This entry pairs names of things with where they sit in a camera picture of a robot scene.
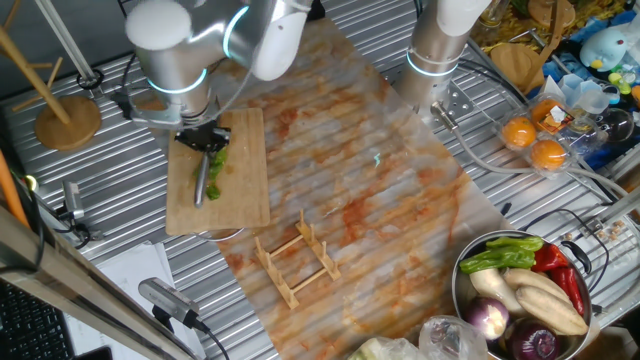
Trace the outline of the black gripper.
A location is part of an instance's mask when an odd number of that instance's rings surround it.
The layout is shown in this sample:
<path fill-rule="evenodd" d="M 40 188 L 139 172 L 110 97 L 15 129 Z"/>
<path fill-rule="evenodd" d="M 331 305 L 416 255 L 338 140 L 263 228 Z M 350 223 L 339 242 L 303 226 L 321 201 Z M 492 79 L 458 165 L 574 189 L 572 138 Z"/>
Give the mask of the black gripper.
<path fill-rule="evenodd" d="M 190 149 L 198 152 L 218 152 L 230 142 L 231 129 L 217 127 L 217 121 L 213 120 L 197 127 L 177 132 L 174 140 Z"/>

